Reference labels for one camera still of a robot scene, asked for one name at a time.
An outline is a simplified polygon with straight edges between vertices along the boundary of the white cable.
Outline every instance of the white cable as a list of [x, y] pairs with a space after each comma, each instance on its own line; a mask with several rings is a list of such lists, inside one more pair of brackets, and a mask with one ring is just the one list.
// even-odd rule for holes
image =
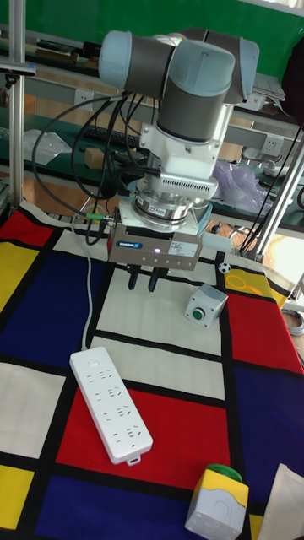
[[80, 242], [79, 237], [75, 232], [74, 225], [75, 225], [75, 219], [76, 218], [77, 218], [77, 214], [75, 214], [73, 216], [73, 219], [72, 219], [72, 223], [71, 223], [72, 232], [73, 232], [75, 240], [77, 241], [81, 251], [85, 254], [86, 258], [88, 259], [87, 291], [88, 291], [88, 301], [89, 301], [89, 314], [88, 314], [88, 318], [86, 320], [86, 323], [84, 325], [84, 331], [83, 331], [82, 343], [81, 343], [81, 350], [85, 351], [87, 349], [86, 338], [87, 338], [87, 334], [88, 334], [88, 328], [89, 328], [90, 320], [91, 320], [92, 314], [93, 314], [93, 300], [92, 300], [92, 291], [91, 291], [91, 286], [90, 286], [90, 278], [91, 278], [91, 274], [92, 274], [92, 262], [91, 262], [90, 254], [89, 254], [87, 248], [84, 246], [84, 244], [82, 244]]
[[297, 327], [288, 327], [289, 333], [291, 336], [301, 336], [304, 334], [304, 320], [300, 313], [294, 310], [286, 310], [282, 309], [282, 313], [288, 313], [289, 315], [293, 315], [298, 321], [299, 325]]

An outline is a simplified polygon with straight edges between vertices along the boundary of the soccer ball sticker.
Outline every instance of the soccer ball sticker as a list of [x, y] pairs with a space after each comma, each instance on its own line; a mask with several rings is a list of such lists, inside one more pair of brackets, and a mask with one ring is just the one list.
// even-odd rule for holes
[[228, 273], [231, 270], [231, 265], [228, 264], [228, 262], [222, 262], [219, 264], [219, 272], [220, 273]]

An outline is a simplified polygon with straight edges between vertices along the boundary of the blue square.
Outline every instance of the blue square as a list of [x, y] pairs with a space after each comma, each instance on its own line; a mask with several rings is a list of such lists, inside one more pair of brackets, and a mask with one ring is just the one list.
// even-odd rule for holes
[[184, 527], [188, 507], [184, 500], [52, 476], [35, 534], [63, 540], [193, 540]]
[[[94, 298], [105, 264], [92, 262]], [[0, 336], [0, 353], [68, 367], [88, 316], [85, 258], [51, 253]]]
[[266, 504], [280, 463], [304, 476], [304, 380], [235, 373], [249, 499]]

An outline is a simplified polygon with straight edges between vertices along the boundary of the electrical outlet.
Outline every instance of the electrical outlet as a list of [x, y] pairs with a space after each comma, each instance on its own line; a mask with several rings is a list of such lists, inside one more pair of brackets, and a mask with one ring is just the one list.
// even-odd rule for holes
[[284, 139], [276, 135], [267, 135], [262, 147], [262, 154], [278, 156], [283, 146]]
[[153, 440], [106, 349], [72, 354], [70, 365], [111, 462], [138, 463]]
[[[93, 99], [94, 99], [94, 92], [91, 92], [90, 90], [82, 90], [82, 89], [75, 90], [75, 97], [74, 97], [75, 105], [78, 105], [79, 103], [85, 103], [86, 101], [90, 101]], [[81, 109], [83, 111], [92, 112], [93, 103], [89, 103], [88, 105], [83, 105]]]

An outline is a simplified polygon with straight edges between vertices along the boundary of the aluminum pole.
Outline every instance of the aluminum pole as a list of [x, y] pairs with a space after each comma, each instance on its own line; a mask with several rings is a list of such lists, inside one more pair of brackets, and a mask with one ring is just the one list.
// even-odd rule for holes
[[256, 259], [262, 262], [263, 256], [273, 238], [273, 235], [279, 227], [285, 210], [289, 204], [289, 201], [296, 189], [296, 186], [301, 178], [301, 174], [304, 170], [304, 135], [300, 144], [296, 150], [295, 157], [290, 164], [290, 168], [282, 183], [282, 187], [278, 193], [277, 198], [274, 201], [273, 207], [270, 209], [269, 216], [265, 221], [263, 230], [258, 238], [258, 241], [254, 248], [247, 253], [247, 256], [251, 259]]
[[[25, 62], [26, 0], [9, 0], [9, 61]], [[14, 211], [24, 192], [24, 77], [9, 91], [10, 205]]]

